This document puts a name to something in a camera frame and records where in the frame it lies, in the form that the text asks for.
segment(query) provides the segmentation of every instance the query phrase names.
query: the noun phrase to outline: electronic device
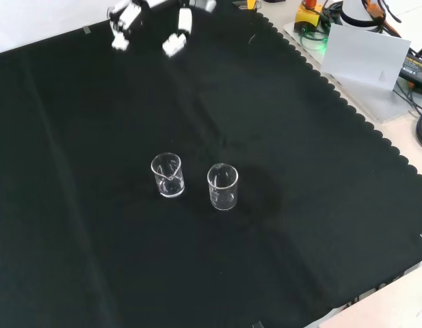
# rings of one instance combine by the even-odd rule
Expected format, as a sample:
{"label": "electronic device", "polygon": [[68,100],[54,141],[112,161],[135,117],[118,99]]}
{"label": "electronic device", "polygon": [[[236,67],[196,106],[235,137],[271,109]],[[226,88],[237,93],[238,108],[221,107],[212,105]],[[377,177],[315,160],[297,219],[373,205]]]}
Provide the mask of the electronic device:
{"label": "electronic device", "polygon": [[422,89],[422,59],[407,54],[399,76]]}
{"label": "electronic device", "polygon": [[316,0],[304,0],[295,14],[294,30],[316,32],[323,5]]}

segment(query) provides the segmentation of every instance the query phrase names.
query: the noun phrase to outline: white card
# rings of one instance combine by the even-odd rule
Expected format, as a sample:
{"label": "white card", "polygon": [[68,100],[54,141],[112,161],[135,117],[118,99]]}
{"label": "white card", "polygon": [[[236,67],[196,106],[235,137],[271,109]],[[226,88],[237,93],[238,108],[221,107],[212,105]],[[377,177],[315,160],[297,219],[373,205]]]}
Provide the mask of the white card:
{"label": "white card", "polygon": [[321,71],[392,90],[410,41],[332,24]]}

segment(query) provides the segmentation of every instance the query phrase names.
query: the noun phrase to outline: black cloth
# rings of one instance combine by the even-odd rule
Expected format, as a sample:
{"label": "black cloth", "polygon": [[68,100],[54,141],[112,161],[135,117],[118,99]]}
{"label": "black cloth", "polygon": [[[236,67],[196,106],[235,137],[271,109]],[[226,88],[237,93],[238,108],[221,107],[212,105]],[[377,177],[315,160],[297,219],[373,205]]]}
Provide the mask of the black cloth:
{"label": "black cloth", "polygon": [[0,328],[303,327],[422,260],[415,168],[260,15],[193,12],[172,59],[175,8],[0,55]]}

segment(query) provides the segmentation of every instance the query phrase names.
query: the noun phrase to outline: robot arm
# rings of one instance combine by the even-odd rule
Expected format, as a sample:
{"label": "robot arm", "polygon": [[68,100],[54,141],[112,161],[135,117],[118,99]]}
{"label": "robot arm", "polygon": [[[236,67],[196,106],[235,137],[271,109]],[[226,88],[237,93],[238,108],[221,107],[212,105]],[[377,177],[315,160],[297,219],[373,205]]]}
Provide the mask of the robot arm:
{"label": "robot arm", "polygon": [[[114,7],[109,8],[107,16],[110,19],[110,26],[114,35],[112,47],[125,51],[129,45],[127,37],[130,35],[130,26],[142,13],[142,7],[138,3],[145,1],[149,9],[168,0],[122,0]],[[162,49],[168,57],[178,53],[186,44],[187,37],[192,31],[192,13],[187,5],[190,5],[207,12],[212,12],[217,2],[216,0],[181,0],[184,2],[183,8],[179,10],[179,25],[177,33],[173,33],[163,44]]]}
{"label": "robot arm", "polygon": [[162,49],[168,57],[177,54],[186,44],[186,38],[192,30],[192,13],[189,8],[179,10],[178,33],[173,33],[162,44]]}
{"label": "robot arm", "polygon": [[134,4],[131,0],[123,0],[114,7],[109,8],[107,16],[110,18],[110,27],[114,35],[112,47],[125,51],[129,46],[129,41],[124,33],[129,32],[129,28],[136,18],[141,14],[142,8]]}
{"label": "robot arm", "polygon": [[[195,8],[212,12],[217,5],[215,0],[189,0],[189,5]],[[179,10],[179,25],[177,33],[171,36],[162,44],[162,49],[168,57],[177,54],[186,44],[187,37],[192,30],[192,13],[189,8]]]}

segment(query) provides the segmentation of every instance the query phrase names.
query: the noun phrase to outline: clear glass cup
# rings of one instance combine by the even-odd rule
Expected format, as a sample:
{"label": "clear glass cup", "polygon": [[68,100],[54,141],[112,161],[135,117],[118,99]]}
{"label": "clear glass cup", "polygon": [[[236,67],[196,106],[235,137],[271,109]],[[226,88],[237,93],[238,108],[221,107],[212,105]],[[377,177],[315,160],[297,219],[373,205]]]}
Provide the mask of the clear glass cup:
{"label": "clear glass cup", "polygon": [[174,198],[185,190],[181,165],[181,158],[171,152],[159,154],[151,161],[151,170],[162,196]]}
{"label": "clear glass cup", "polygon": [[238,172],[224,163],[215,164],[208,172],[209,196],[213,207],[230,210],[238,199]]}

